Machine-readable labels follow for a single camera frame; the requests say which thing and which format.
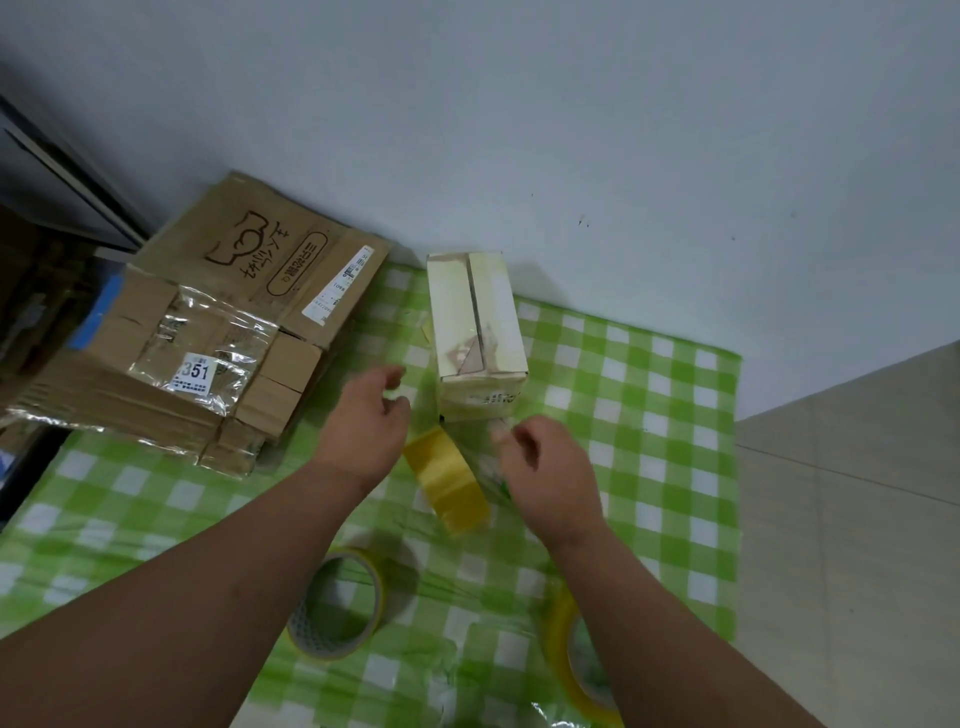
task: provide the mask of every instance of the barcode label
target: barcode label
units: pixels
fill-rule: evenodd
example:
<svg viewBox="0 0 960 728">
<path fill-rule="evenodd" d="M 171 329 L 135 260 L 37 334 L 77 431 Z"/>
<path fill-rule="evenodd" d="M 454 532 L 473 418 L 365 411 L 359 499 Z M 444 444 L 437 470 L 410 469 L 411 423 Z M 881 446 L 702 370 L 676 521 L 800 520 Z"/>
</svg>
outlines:
<svg viewBox="0 0 960 728">
<path fill-rule="evenodd" d="M 490 392 L 486 395 L 471 395 L 467 397 L 467 404 L 478 404 L 481 406 L 510 404 L 515 399 L 516 395 L 508 394 L 506 392 Z"/>
<path fill-rule="evenodd" d="M 371 255 L 373 255 L 373 248 L 369 245 L 365 245 L 357 251 L 353 260 L 344 266 L 340 275 L 325 285 L 324 290 L 317 294 L 317 298 L 306 305 L 306 308 L 303 310 L 303 315 L 310 319 L 310 321 L 315 321 L 323 326 L 326 323 L 327 317 L 333 313 L 333 309 L 337 303 L 339 303 L 340 299 L 347 293 L 347 289 L 350 288 L 354 279 L 360 274 L 363 267 L 367 265 L 367 261 L 370 260 Z"/>
<path fill-rule="evenodd" d="M 183 363 L 170 380 L 170 389 L 205 397 L 210 394 L 210 385 L 216 372 L 215 356 L 191 352 L 183 358 Z"/>
</svg>

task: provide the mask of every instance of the stack of cardboard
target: stack of cardboard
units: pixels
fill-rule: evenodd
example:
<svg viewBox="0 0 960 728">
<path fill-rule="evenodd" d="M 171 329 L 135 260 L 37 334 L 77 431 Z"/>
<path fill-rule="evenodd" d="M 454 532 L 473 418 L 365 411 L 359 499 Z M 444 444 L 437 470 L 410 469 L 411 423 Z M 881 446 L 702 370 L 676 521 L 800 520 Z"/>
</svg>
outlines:
<svg viewBox="0 0 960 728">
<path fill-rule="evenodd" d="M 248 473 L 390 247 L 231 174 L 109 282 L 10 410 Z"/>
</svg>

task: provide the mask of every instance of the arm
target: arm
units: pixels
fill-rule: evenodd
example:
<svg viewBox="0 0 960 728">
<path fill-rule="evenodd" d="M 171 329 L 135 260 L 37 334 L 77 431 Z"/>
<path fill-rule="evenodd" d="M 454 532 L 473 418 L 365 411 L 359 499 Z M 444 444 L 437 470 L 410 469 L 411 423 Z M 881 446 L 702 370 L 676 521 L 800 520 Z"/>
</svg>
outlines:
<svg viewBox="0 0 960 728">
<path fill-rule="evenodd" d="M 587 454 L 563 425 L 534 417 L 495 440 L 514 502 L 573 593 L 626 725 L 820 725 L 616 538 Z"/>
<path fill-rule="evenodd" d="M 229 725 L 356 505 L 400 456 L 401 367 L 348 383 L 313 458 L 203 533 L 0 642 L 10 725 Z"/>
</svg>

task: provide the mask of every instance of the yellow tape roll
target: yellow tape roll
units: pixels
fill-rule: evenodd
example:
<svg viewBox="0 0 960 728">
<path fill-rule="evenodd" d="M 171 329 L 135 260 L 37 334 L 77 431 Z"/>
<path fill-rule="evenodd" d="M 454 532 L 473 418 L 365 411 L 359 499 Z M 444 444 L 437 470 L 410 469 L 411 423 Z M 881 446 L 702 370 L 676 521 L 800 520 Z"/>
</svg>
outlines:
<svg viewBox="0 0 960 728">
<path fill-rule="evenodd" d="M 320 570 L 332 561 L 352 561 L 367 571 L 373 581 L 373 614 L 359 635 L 349 640 L 337 640 L 319 631 L 307 617 L 305 596 L 297 605 L 294 613 L 287 619 L 286 634 L 294 647 L 307 656 L 323 662 L 347 657 L 366 644 L 380 625 L 380 619 L 383 617 L 383 605 L 387 600 L 383 576 L 366 551 L 359 548 L 332 548 L 326 553 L 324 562 L 320 565 Z"/>
<path fill-rule="evenodd" d="M 613 706 L 612 699 L 609 700 L 610 704 L 606 705 L 601 696 L 589 694 L 585 690 L 584 676 L 578 675 L 571 661 L 570 645 L 574 630 L 581 619 L 577 603 L 573 600 L 570 590 L 564 585 L 547 614 L 543 634 L 543 655 L 561 685 L 564 686 L 570 702 L 584 718 L 604 725 L 622 726 L 623 720 Z"/>
<path fill-rule="evenodd" d="M 490 519 L 490 506 L 467 461 L 437 426 L 409 443 L 403 457 L 427 500 L 450 533 L 463 533 Z"/>
</svg>

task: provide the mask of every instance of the floor tile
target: floor tile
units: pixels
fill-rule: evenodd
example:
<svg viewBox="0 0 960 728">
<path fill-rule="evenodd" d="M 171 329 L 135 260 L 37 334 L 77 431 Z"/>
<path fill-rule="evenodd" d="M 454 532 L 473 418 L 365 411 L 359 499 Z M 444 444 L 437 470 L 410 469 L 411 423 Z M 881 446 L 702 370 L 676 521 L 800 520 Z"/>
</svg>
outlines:
<svg viewBox="0 0 960 728">
<path fill-rule="evenodd" d="M 960 506 L 821 473 L 837 726 L 960 716 Z"/>
<path fill-rule="evenodd" d="M 811 398 L 818 467 L 960 503 L 960 349 Z"/>
<path fill-rule="evenodd" d="M 736 647 L 821 720 L 832 716 L 818 493 L 813 468 L 737 448 Z"/>
<path fill-rule="evenodd" d="M 813 407 L 798 400 L 736 423 L 736 443 L 808 465 L 816 462 Z"/>
</svg>

